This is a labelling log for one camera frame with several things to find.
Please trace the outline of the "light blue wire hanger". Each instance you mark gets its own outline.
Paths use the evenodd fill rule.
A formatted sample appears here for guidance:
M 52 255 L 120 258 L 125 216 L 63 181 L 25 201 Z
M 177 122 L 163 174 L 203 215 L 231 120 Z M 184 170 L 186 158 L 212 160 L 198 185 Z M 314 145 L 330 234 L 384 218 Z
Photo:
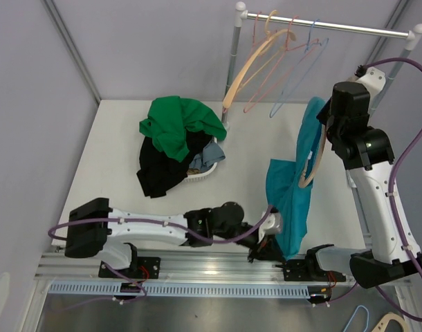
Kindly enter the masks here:
M 319 59 L 329 44 L 328 37 L 324 39 L 312 38 L 313 29 L 315 28 L 315 24 L 318 22 L 319 19 L 316 19 L 311 24 L 302 56 L 295 63 L 291 72 L 287 76 L 283 89 L 269 112 L 270 119 L 272 119 L 281 110 L 303 81 L 309 76 L 309 73 L 319 62 Z

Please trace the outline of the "black t shirt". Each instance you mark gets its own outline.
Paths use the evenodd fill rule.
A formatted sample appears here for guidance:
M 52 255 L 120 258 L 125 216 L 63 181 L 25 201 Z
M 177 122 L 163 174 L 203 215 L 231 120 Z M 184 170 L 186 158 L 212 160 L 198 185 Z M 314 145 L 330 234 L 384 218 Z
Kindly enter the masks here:
M 146 137 L 140 149 L 140 170 L 137 177 L 145 196 L 152 199 L 166 195 L 167 190 L 172 189 L 184 178 L 193 158 L 203 151 L 203 148 L 212 140 L 212 136 L 204 131 L 186 131 L 186 143 L 189 152 L 181 162 L 169 158 L 165 152 L 158 151 L 152 143 L 152 139 Z

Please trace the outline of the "grey blue t shirt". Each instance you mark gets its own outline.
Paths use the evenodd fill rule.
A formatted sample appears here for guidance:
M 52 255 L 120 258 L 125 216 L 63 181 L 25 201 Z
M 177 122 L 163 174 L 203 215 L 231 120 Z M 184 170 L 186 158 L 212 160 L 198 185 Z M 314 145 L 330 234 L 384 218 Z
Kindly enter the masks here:
M 215 142 L 210 141 L 195 157 L 189 165 L 190 169 L 199 170 L 200 173 L 207 172 L 215 163 L 226 158 L 222 148 Z

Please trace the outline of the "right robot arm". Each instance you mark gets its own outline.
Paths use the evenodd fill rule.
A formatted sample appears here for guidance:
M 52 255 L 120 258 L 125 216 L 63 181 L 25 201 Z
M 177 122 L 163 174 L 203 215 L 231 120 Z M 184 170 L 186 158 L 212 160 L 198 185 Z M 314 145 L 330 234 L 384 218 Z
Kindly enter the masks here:
M 308 250 L 304 271 L 314 280 L 337 272 L 351 275 L 363 288 L 373 288 L 422 274 L 422 250 L 396 194 L 399 161 L 387 134 L 368 124 L 371 97 L 371 89 L 362 82 L 339 82 L 327 102 L 313 98 L 304 113 L 295 160 L 272 160 L 269 165 L 266 195 L 284 220 L 277 242 L 285 259 L 298 252 L 306 234 L 310 173 L 325 142 L 330 142 L 356 185 L 372 247 L 357 250 L 325 244 Z

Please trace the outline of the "beige wooden hanger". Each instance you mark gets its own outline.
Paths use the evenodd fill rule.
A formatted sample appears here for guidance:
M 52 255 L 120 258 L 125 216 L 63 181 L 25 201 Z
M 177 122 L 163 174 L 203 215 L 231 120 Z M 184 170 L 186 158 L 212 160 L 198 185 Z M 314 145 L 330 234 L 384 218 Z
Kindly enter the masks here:
M 285 42 L 284 42 L 284 50 L 289 44 L 289 41 L 295 42 L 297 37 L 295 33 L 290 28 L 284 28 L 281 30 L 277 30 L 275 32 L 269 30 L 269 22 L 275 14 L 277 14 L 277 10 L 273 10 L 267 16 L 266 22 L 264 24 L 264 34 L 265 38 L 262 39 L 262 42 L 258 45 L 256 49 L 252 49 L 250 52 L 250 57 L 246 60 L 245 64 L 238 72 L 235 79 L 232 81 L 228 91 L 225 94 L 225 97 L 222 102 L 222 111 L 223 113 L 227 113 L 229 108 L 231 107 L 236 95 L 243 90 L 243 88 L 260 72 L 260 70 L 265 67 L 275 56 L 272 56 L 269 60 L 263 64 L 256 73 L 253 73 L 249 78 L 245 78 L 247 72 L 250 70 L 254 62 L 263 56 L 265 53 L 268 52 L 270 48 L 278 41 L 278 39 L 282 35 L 286 35 Z
M 307 170 L 308 170 L 308 166 L 309 166 L 309 162 L 311 161 L 311 157 L 313 155 L 313 153 L 311 152 L 308 155 L 309 158 L 305 161 L 304 168 L 303 168 L 302 173 L 300 175 L 300 179 L 299 179 L 299 183 L 298 183 L 299 188 L 305 188 L 308 185 L 310 185 L 311 182 L 313 181 L 313 179 L 314 179 L 314 177 L 315 177 L 315 175 L 316 175 L 316 173 L 319 169 L 321 160 L 322 160 L 322 155 L 323 155 L 323 152 L 324 152 L 326 140 L 327 140 L 327 128 L 326 128 L 325 125 L 322 125 L 321 136 L 320 136 L 320 141 L 319 141 L 319 145 L 318 145 L 318 151 L 317 151 L 317 154 L 315 155 L 315 162 L 313 163 L 310 174 L 306 175 Z

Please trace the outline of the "green t shirt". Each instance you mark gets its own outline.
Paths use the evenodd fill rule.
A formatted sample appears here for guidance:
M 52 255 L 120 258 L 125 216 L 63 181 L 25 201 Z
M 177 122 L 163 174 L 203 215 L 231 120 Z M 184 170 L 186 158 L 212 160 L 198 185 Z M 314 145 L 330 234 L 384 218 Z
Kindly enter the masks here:
M 204 131 L 219 140 L 227 136 L 225 127 L 210 107 L 176 95 L 153 100 L 147 118 L 139 124 L 139 132 L 150 138 L 159 152 L 178 162 L 190 152 L 186 138 L 189 131 Z

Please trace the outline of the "teal t shirt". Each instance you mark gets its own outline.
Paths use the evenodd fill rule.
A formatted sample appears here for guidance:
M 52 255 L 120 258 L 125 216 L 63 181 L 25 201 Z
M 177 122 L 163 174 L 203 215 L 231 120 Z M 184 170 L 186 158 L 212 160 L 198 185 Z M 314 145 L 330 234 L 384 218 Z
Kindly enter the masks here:
M 297 137 L 295 160 L 270 160 L 266 175 L 267 202 L 279 211 L 283 220 L 282 231 L 275 239 L 286 260 L 299 253 L 307 234 L 313 182 L 306 187 L 300 187 L 299 182 L 308 178 L 315 167 L 324 131 L 317 115 L 325 104 L 322 98 L 310 99 Z

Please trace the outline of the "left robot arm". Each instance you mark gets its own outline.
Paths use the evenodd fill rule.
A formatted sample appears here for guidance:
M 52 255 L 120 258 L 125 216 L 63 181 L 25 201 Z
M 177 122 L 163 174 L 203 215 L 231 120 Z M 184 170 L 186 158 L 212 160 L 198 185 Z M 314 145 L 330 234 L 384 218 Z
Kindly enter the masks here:
M 235 202 L 219 207 L 158 216 L 133 214 L 110 207 L 108 198 L 96 198 L 69 214 L 64 254 L 71 259 L 99 259 L 101 277 L 141 278 L 149 266 L 138 256 L 137 241 L 202 248 L 235 243 L 248 249 L 248 261 L 284 262 L 275 238 L 282 226 L 277 209 L 263 214 L 259 226 L 244 222 L 244 210 Z

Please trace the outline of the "beige t shirt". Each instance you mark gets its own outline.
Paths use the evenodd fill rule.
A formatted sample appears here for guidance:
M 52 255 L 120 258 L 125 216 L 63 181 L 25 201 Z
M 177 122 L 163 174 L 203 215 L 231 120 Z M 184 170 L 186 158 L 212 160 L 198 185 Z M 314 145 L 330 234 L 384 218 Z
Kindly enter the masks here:
M 197 175 L 197 174 L 200 174 L 200 173 L 201 173 L 200 169 L 188 169 L 188 171 L 187 171 L 188 176 Z

